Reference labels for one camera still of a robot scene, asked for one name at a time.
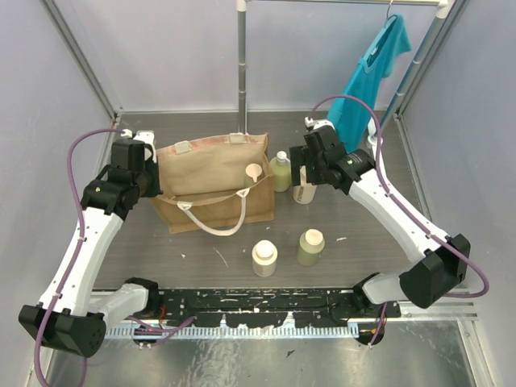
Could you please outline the green pump dispenser bottle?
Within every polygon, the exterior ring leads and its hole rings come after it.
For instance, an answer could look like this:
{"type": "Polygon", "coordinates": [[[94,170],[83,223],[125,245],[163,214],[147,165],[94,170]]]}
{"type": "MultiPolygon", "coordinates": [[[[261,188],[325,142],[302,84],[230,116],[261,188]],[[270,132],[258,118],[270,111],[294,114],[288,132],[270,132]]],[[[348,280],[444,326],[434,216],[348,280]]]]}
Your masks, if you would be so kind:
{"type": "Polygon", "coordinates": [[[244,187],[249,188],[257,184],[263,176],[263,169],[257,163],[251,163],[244,170],[244,187]]]}

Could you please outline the cream labelled tall bottle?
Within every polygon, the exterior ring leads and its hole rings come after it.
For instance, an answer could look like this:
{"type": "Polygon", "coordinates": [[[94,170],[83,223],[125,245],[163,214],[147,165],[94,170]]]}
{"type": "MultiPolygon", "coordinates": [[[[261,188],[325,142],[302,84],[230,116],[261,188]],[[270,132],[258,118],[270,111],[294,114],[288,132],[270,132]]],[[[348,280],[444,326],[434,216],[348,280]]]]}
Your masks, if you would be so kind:
{"type": "Polygon", "coordinates": [[[317,186],[309,183],[306,177],[306,167],[300,168],[300,185],[293,186],[293,199],[301,205],[310,204],[314,200],[317,186]]]}

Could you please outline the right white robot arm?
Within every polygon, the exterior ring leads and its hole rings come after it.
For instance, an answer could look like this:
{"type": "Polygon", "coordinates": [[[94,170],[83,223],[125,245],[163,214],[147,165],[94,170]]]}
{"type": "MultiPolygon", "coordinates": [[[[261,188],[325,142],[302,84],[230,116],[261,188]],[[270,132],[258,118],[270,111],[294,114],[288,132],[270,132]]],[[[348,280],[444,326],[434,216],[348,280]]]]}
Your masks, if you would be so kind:
{"type": "Polygon", "coordinates": [[[368,210],[402,247],[410,266],[399,273],[374,273],[356,284],[353,306],[370,318],[385,302],[407,299],[426,309],[466,277],[470,242],[461,234],[449,236],[426,219],[407,200],[393,200],[397,190],[381,182],[372,157],[364,150],[347,152],[333,125],[313,122],[303,146],[291,147],[293,185],[301,174],[313,185],[331,185],[368,210]]]}

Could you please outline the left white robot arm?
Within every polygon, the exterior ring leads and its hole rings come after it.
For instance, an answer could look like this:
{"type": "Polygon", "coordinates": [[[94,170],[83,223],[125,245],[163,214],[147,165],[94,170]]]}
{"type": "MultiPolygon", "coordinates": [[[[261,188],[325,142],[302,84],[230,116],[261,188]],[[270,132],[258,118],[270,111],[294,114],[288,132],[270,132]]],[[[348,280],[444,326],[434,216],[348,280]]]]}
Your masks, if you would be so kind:
{"type": "Polygon", "coordinates": [[[73,239],[52,283],[34,305],[25,305],[19,322],[36,337],[49,313],[42,344],[90,358],[106,332],[133,314],[155,318],[161,310],[158,284],[132,277],[100,302],[91,292],[107,249],[140,198],[160,195],[159,171],[152,131],[138,131],[115,140],[110,163],[84,189],[81,208],[85,222],[73,239]]]}

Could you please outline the tan canvas tote bag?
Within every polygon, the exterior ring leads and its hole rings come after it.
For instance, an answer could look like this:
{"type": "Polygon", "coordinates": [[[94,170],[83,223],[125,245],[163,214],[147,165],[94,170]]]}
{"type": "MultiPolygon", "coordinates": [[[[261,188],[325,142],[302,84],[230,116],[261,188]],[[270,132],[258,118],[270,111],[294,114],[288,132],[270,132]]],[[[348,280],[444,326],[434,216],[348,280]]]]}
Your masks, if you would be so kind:
{"type": "Polygon", "coordinates": [[[234,235],[245,223],[274,219],[274,179],[268,163],[268,134],[231,133],[186,140],[157,152],[160,187],[152,199],[169,232],[234,235]],[[261,180],[244,187],[251,163],[261,180]]]}

